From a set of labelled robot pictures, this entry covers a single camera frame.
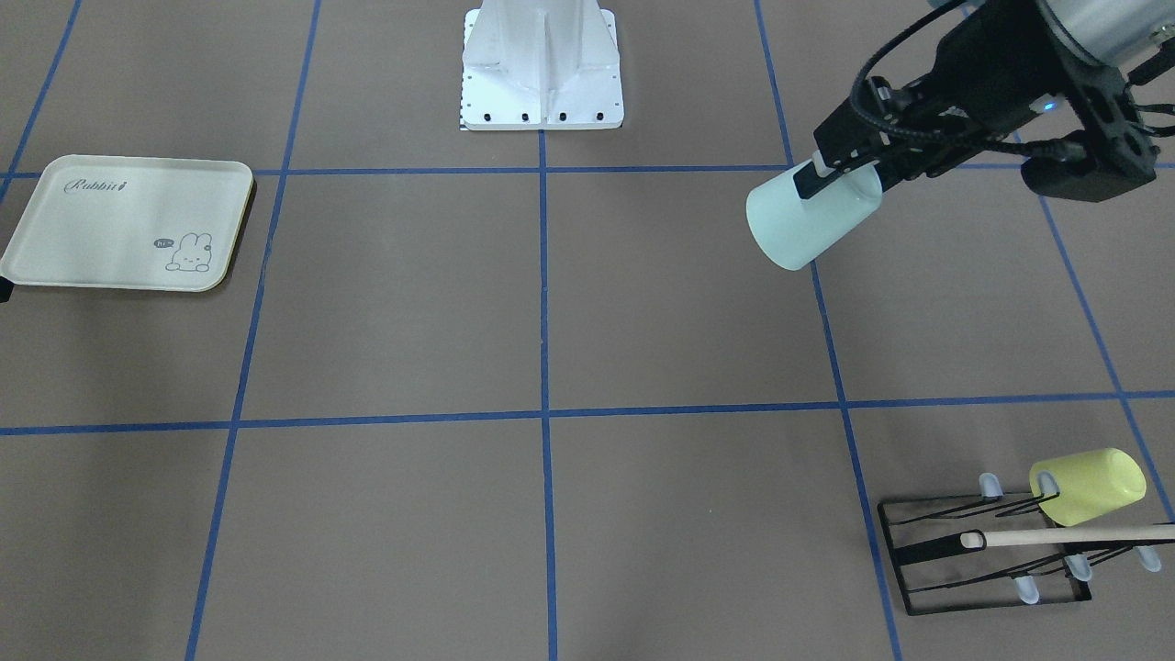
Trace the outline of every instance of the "blue tape line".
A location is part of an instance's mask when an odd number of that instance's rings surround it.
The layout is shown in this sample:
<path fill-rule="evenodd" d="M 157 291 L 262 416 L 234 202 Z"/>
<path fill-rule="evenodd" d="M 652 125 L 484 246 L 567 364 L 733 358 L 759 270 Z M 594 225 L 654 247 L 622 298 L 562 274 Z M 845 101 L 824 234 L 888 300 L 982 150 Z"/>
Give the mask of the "blue tape line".
<path fill-rule="evenodd" d="M 1128 391 L 1126 397 L 1132 400 L 1168 400 L 1175 399 L 1175 391 Z"/>
<path fill-rule="evenodd" d="M 858 400 L 848 409 L 912 409 L 921 406 L 987 406 L 1001 404 L 1041 404 L 1067 402 L 1113 402 L 1115 393 L 1058 393 L 1043 396 L 989 396 L 974 398 L 921 398 L 905 400 Z"/>
<path fill-rule="evenodd" d="M 1124 393 L 1132 400 L 1175 399 L 1175 391 L 1136 391 Z M 987 396 L 967 398 L 922 398 L 899 400 L 847 400 L 850 410 L 916 409 L 951 406 L 998 406 L 1076 402 L 1115 402 L 1116 393 L 1054 393 L 1041 396 Z M 602 409 L 555 409 L 545 416 L 570 418 L 633 418 L 644 416 L 701 416 L 732 413 L 773 413 L 786 411 L 837 411 L 837 402 L 723 404 L 699 406 L 634 406 Z M 468 413 L 409 413 L 397 416 L 351 416 L 337 418 L 260 418 L 233 423 L 148 423 L 126 425 L 59 425 L 46 427 L 0 427 L 0 437 L 52 437 L 62 434 L 118 434 L 136 432 L 183 432 L 200 430 L 283 430 L 293 427 L 345 427 L 364 425 L 416 425 L 435 423 L 478 423 L 488 420 L 540 420 L 542 411 L 488 411 Z"/>
<path fill-rule="evenodd" d="M 848 457 L 853 464 L 853 479 L 857 481 L 857 498 L 861 506 L 861 518 L 865 520 L 865 533 L 870 541 L 870 554 L 873 557 L 873 574 L 878 582 L 881 608 L 885 612 L 886 629 L 889 632 L 889 648 L 894 661 L 902 661 L 901 642 L 898 639 L 898 626 L 893 619 L 893 606 L 889 603 L 889 586 L 881 564 L 881 547 L 878 545 L 877 528 L 873 524 L 873 508 L 870 505 L 868 490 L 865 487 L 865 471 L 861 468 L 860 453 L 857 450 L 857 436 L 853 432 L 853 420 L 848 413 L 845 398 L 845 384 L 840 376 L 840 362 L 837 359 L 837 345 L 832 339 L 832 323 L 828 321 L 828 306 L 824 299 L 824 288 L 820 285 L 820 269 L 812 262 L 812 288 L 815 290 L 815 303 L 824 323 L 824 340 L 828 349 L 828 364 L 832 367 L 832 382 L 837 387 L 837 403 L 840 409 L 840 421 L 845 427 L 845 439 L 848 443 Z"/>
<path fill-rule="evenodd" d="M 784 141 L 784 156 L 787 166 L 795 164 L 792 157 L 792 139 L 787 131 L 787 119 L 784 116 L 784 101 L 779 95 L 779 82 L 776 79 L 776 62 L 771 56 L 771 43 L 767 40 L 767 23 L 763 20 L 763 4 L 754 0 L 754 18 L 759 22 L 759 41 L 763 42 L 763 58 L 767 62 L 767 79 L 771 80 L 771 96 L 776 101 L 776 117 L 779 120 L 779 137 Z"/>
<path fill-rule="evenodd" d="M 1065 270 L 1069 274 L 1069 282 L 1073 284 L 1074 291 L 1077 294 L 1077 301 L 1081 303 L 1081 311 L 1086 315 L 1086 321 L 1089 323 L 1089 332 L 1093 333 L 1094 342 L 1097 344 L 1097 352 L 1101 353 L 1102 363 L 1106 364 L 1106 372 L 1109 375 L 1110 384 L 1114 386 L 1114 393 L 1119 402 L 1122 404 L 1122 412 L 1126 414 L 1126 421 L 1130 426 L 1130 433 L 1134 434 L 1134 440 L 1139 445 L 1139 452 L 1142 454 L 1142 460 L 1147 465 L 1147 470 L 1150 472 L 1150 478 L 1155 484 L 1155 491 L 1159 493 L 1159 499 L 1163 504 L 1163 510 L 1167 511 L 1168 520 L 1175 521 L 1175 510 L 1171 508 L 1170 499 L 1167 497 L 1167 488 L 1163 486 L 1162 478 L 1159 475 L 1159 468 L 1155 466 L 1155 460 L 1150 456 L 1150 448 L 1147 447 L 1147 441 L 1142 437 L 1142 430 L 1139 429 L 1137 421 L 1134 419 L 1134 411 L 1130 409 L 1130 400 L 1126 396 L 1126 391 L 1122 389 L 1122 382 L 1119 379 L 1117 370 L 1114 369 L 1114 362 L 1109 358 L 1109 350 L 1106 348 L 1106 340 L 1102 338 L 1101 330 L 1097 328 L 1097 321 L 1094 318 L 1093 308 L 1089 306 L 1089 299 L 1086 297 L 1086 291 L 1081 286 L 1081 281 L 1077 278 L 1077 271 L 1073 267 L 1073 261 L 1069 258 L 1069 250 L 1065 247 L 1065 241 L 1061 238 L 1061 230 L 1056 224 L 1056 220 L 1053 217 L 1053 209 L 1043 196 L 1040 196 L 1040 207 L 1045 211 L 1045 218 L 1048 221 L 1049 231 L 1053 232 L 1053 241 L 1056 242 L 1056 249 L 1061 252 L 1061 261 L 1065 263 Z"/>
<path fill-rule="evenodd" d="M 549 167 L 550 174 L 619 174 L 626 171 L 783 171 L 786 164 L 682 164 L 682 166 L 563 166 Z"/>
<path fill-rule="evenodd" d="M 551 464 L 550 305 L 548 301 L 548 188 L 546 131 L 538 131 L 538 270 L 539 270 L 539 378 L 543 420 L 543 513 L 546 533 L 546 654 L 559 657 L 558 591 L 555 564 L 555 487 Z"/>
<path fill-rule="evenodd" d="M 148 423 L 127 425 L 56 425 L 52 427 L 0 427 L 0 437 L 54 437 L 62 434 L 130 434 L 141 432 L 192 432 L 228 430 L 224 421 Z"/>
<path fill-rule="evenodd" d="M 78 12 L 81 11 L 81 0 L 74 0 L 73 9 L 69 11 L 69 19 L 66 21 L 66 29 L 61 33 L 61 41 L 58 42 L 58 52 L 53 55 L 53 62 L 49 65 L 49 72 L 45 75 L 45 82 L 41 83 L 41 90 L 36 94 L 36 101 L 33 103 L 33 112 L 28 115 L 28 121 L 25 122 L 25 131 L 20 134 L 20 142 L 16 143 L 16 151 L 12 155 L 12 163 L 8 164 L 8 174 L 5 176 L 5 182 L 0 187 L 0 202 L 4 201 L 5 195 L 8 194 L 8 184 L 14 178 L 16 171 L 16 166 L 20 164 L 21 156 L 25 155 L 25 148 L 28 147 L 28 139 L 33 134 L 33 126 L 36 124 L 36 117 L 41 114 L 41 106 L 45 104 L 45 97 L 49 94 L 49 87 L 53 85 L 53 76 L 58 74 L 58 67 L 61 65 L 61 58 L 65 56 L 66 46 L 69 43 L 69 36 L 73 34 L 73 26 L 78 21 Z"/>
<path fill-rule="evenodd" d="M 363 425 L 424 425 L 432 423 L 477 423 L 483 420 L 538 420 L 539 411 L 494 411 L 484 413 L 418 413 L 404 416 L 352 416 L 343 418 L 286 418 L 241 420 L 241 430 L 286 430 L 291 427 L 357 427 Z"/>
<path fill-rule="evenodd" d="M 224 497 L 228 493 L 228 477 L 233 470 L 233 452 L 235 448 L 236 429 L 231 429 L 228 432 L 228 440 L 224 441 L 224 459 L 221 461 L 220 480 L 216 484 L 216 503 L 213 505 L 213 520 L 208 527 L 204 562 L 200 568 L 200 587 L 196 588 L 196 605 L 192 612 L 192 630 L 188 632 L 188 647 L 183 654 L 186 661 L 194 661 L 196 657 L 196 645 L 200 642 L 200 627 L 204 621 L 208 585 L 213 578 L 213 560 L 216 557 L 216 540 L 220 537 L 221 518 L 224 514 Z"/>
<path fill-rule="evenodd" d="M 395 174 L 537 174 L 537 167 L 338 167 L 287 169 L 290 176 L 370 176 Z"/>
<path fill-rule="evenodd" d="M 236 399 L 233 405 L 231 429 L 228 440 L 224 444 L 224 461 L 221 465 L 220 483 L 216 486 L 216 503 L 213 507 L 212 525 L 208 528 L 208 545 L 204 548 L 204 564 L 200 573 L 200 587 L 196 592 L 196 605 L 192 613 L 192 629 L 188 633 L 188 647 L 184 654 L 186 661 L 195 661 L 196 647 L 200 643 L 200 628 L 203 623 L 204 603 L 208 598 L 208 587 L 212 582 L 213 562 L 216 557 L 216 541 L 220 535 L 221 518 L 224 513 L 224 499 L 228 493 L 229 477 L 233 470 L 233 453 L 236 448 L 236 436 L 241 413 L 244 409 L 244 393 L 249 383 L 249 369 L 253 365 L 253 350 L 257 339 L 257 325 L 261 321 L 261 305 L 266 295 L 266 271 L 269 268 L 269 257 L 274 248 L 274 234 L 277 231 L 277 221 L 281 216 L 282 200 L 286 194 L 286 171 L 289 170 L 290 158 L 294 155 L 294 141 L 297 136 L 298 117 L 302 113 L 302 97 L 306 94 L 306 81 L 310 74 L 310 60 L 314 55 L 314 40 L 318 32 L 318 15 L 322 9 L 322 0 L 315 0 L 314 11 L 310 14 L 310 27 L 306 38 L 306 52 L 302 56 L 302 70 L 298 75 L 297 93 L 294 96 L 294 110 L 290 116 L 289 134 L 286 139 L 286 154 L 282 157 L 282 175 L 277 181 L 277 195 L 274 198 L 273 215 L 269 218 L 269 234 L 266 236 L 266 251 L 261 259 L 261 272 L 257 277 L 257 291 L 253 301 L 253 316 L 249 322 L 249 337 L 244 345 L 244 357 L 241 359 L 241 376 L 237 383 Z"/>
<path fill-rule="evenodd" d="M 634 416 L 699 416 L 706 413 L 772 413 L 780 411 L 830 411 L 840 409 L 834 402 L 786 404 L 730 404 L 706 406 L 634 406 L 613 409 L 562 409 L 551 418 L 620 418 Z"/>

